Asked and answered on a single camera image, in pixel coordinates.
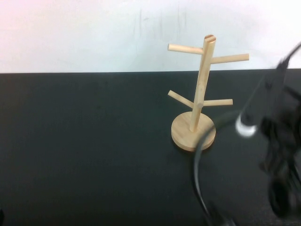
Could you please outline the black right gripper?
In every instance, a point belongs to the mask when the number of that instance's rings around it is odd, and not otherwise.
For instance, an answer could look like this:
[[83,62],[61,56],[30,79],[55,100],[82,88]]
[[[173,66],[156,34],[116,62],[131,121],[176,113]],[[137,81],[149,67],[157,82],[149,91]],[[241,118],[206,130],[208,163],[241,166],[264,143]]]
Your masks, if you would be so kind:
[[260,168],[266,173],[279,173],[285,164],[294,165],[295,155],[301,149],[301,122],[265,117],[260,131],[268,140],[267,154]]

